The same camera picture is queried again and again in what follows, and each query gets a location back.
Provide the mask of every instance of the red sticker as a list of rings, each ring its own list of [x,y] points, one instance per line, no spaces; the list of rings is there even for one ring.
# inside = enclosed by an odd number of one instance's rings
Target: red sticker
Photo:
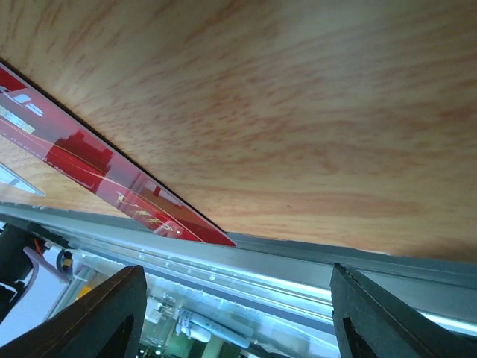
[[[0,134],[160,236],[227,235],[0,63]]]

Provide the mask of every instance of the wooden tabletop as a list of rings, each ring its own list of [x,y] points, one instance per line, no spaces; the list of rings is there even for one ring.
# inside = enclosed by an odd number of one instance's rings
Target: wooden tabletop
[[[477,4],[367,3],[2,1],[0,57],[224,230],[475,261]]]

